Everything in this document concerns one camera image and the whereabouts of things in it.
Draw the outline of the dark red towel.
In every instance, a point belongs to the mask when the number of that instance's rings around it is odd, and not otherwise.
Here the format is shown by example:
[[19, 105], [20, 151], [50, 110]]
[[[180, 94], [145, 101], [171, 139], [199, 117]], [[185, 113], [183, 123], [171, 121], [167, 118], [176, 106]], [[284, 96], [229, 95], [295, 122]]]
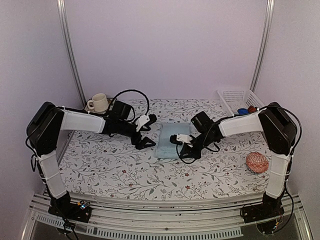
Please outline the dark red towel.
[[254, 113], [257, 111], [256, 107], [253, 107], [252, 105], [247, 109], [248, 113]]

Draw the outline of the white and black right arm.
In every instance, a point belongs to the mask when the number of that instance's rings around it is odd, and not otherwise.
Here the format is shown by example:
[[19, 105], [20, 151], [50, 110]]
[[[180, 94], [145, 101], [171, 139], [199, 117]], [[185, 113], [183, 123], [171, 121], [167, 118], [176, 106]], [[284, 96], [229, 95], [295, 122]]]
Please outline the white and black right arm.
[[202, 150], [220, 142], [223, 138], [250, 132], [263, 132], [271, 153], [269, 180], [262, 197], [258, 213], [269, 218], [278, 210], [290, 175], [295, 148], [302, 136], [299, 119], [277, 102], [244, 115], [236, 114], [213, 121], [204, 112], [192, 119], [192, 124], [200, 133], [197, 137], [185, 134], [173, 134], [170, 143], [181, 146], [177, 156], [181, 161], [202, 157]]

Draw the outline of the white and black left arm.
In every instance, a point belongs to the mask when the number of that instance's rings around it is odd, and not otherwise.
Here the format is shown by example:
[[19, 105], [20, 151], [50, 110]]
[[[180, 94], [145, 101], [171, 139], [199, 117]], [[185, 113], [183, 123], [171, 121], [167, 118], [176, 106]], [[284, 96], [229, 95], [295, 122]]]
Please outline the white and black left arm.
[[26, 145], [33, 151], [36, 167], [51, 198], [51, 209], [63, 217], [70, 217], [80, 204], [71, 203], [59, 169], [57, 145], [62, 131], [85, 131], [96, 134], [121, 135], [130, 138], [137, 150], [155, 146], [155, 142], [143, 137], [142, 131], [150, 131], [157, 121], [155, 114], [144, 114], [135, 121], [128, 121], [125, 111], [107, 111], [104, 114], [56, 106], [46, 101], [39, 108], [26, 128]]

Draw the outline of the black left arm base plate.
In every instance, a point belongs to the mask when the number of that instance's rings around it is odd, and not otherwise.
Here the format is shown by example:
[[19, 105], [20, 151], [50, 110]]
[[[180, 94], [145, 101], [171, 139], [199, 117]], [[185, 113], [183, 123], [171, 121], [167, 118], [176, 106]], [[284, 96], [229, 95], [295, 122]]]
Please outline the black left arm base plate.
[[88, 223], [92, 214], [92, 208], [87, 201], [78, 203], [51, 202], [48, 213], [68, 220]]

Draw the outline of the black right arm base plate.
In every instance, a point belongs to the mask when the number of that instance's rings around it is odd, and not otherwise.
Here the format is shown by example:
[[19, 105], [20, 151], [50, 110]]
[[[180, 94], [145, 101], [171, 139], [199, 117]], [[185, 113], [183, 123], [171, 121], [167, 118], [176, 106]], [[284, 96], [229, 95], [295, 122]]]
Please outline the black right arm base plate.
[[245, 223], [274, 218], [285, 213], [282, 203], [262, 202], [259, 204], [246, 204], [240, 209], [240, 216]]

